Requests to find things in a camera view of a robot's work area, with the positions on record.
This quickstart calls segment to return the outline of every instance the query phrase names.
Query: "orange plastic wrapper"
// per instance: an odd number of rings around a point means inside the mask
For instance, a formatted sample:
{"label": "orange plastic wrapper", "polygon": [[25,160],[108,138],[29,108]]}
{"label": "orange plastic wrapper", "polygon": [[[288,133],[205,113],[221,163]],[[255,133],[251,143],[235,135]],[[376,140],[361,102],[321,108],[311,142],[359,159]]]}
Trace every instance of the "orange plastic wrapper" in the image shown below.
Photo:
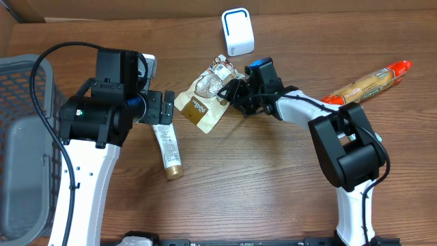
{"label": "orange plastic wrapper", "polygon": [[411,66],[413,66],[411,61],[398,61],[333,92],[324,97],[322,102],[334,105],[359,103],[397,85]]}

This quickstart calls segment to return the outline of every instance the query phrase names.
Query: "mesh basket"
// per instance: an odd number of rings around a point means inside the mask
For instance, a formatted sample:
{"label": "mesh basket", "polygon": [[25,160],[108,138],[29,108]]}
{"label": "mesh basket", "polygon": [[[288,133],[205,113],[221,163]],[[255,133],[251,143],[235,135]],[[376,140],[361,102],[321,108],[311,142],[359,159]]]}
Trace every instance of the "mesh basket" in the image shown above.
{"label": "mesh basket", "polygon": [[[29,75],[37,55],[0,59],[0,246],[26,245],[49,235],[55,214],[61,155],[33,108]],[[65,97],[44,60],[36,96],[51,126]]]}

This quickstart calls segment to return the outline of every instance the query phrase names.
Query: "white plastic container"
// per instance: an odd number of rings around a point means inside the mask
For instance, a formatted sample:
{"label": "white plastic container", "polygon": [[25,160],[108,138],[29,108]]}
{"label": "white plastic container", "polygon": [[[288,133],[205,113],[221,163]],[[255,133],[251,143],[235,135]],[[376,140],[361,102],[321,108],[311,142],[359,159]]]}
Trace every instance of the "white plastic container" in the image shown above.
{"label": "white plastic container", "polygon": [[249,11],[245,8],[227,10],[221,15],[221,22],[229,56],[243,55],[253,51],[255,38]]}

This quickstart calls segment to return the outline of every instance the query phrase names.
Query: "crumpled snack bag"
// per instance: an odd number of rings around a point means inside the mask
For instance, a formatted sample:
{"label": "crumpled snack bag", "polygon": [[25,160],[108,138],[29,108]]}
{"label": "crumpled snack bag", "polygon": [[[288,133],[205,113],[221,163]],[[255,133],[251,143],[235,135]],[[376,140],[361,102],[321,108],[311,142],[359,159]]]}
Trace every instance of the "crumpled snack bag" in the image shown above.
{"label": "crumpled snack bag", "polygon": [[186,92],[178,95],[175,106],[204,133],[209,133],[229,106],[226,100],[216,96],[217,92],[232,79],[243,78],[244,74],[224,55],[219,55]]}

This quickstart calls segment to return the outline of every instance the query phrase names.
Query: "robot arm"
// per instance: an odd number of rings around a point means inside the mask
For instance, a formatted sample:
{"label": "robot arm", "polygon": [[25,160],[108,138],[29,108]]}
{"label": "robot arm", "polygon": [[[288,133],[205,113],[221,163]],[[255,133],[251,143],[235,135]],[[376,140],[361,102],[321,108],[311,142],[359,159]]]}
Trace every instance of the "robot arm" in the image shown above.
{"label": "robot arm", "polygon": [[[244,115],[261,112],[278,120],[293,122],[310,130],[320,167],[328,181],[337,188],[339,224],[336,239],[344,245],[365,245],[363,229],[363,194],[376,181],[383,153],[374,139],[352,122],[374,135],[363,109],[356,103],[340,107],[306,96],[296,87],[284,87],[271,58],[246,67],[248,79],[230,81],[218,96],[226,99]],[[342,145],[339,138],[355,134],[356,140]],[[371,226],[371,195],[365,199],[367,238],[375,232]]]}
{"label": "robot arm", "polygon": [[[329,105],[320,102],[314,98],[306,96],[301,90],[288,92],[289,96],[298,96],[301,98],[309,98],[317,104],[324,105],[326,108],[332,110],[339,110],[339,105]],[[321,110],[319,107],[311,105],[305,101],[291,98],[280,98],[277,101],[277,110],[279,117],[287,122],[295,123],[304,129],[309,129],[309,122],[318,118],[328,116],[331,113]],[[344,134],[337,135],[337,138],[343,137]],[[343,187],[338,187],[337,184],[337,203],[339,209],[339,224],[337,226],[337,236],[347,246],[364,245],[365,237],[363,231],[363,220],[361,215],[363,214],[363,193],[365,189],[374,181],[366,180],[355,187],[352,191],[348,192]],[[371,195],[373,188],[367,193],[366,199],[366,225],[367,236],[373,238],[375,231],[371,225]]]}
{"label": "robot arm", "polygon": [[[66,245],[99,245],[104,204],[120,148],[133,122],[170,124],[174,92],[149,90],[156,69],[152,55],[99,49],[96,78],[89,88],[62,106],[59,138],[70,157],[75,177],[74,213]],[[65,159],[53,229],[48,245],[64,241],[70,203],[70,174]]]}

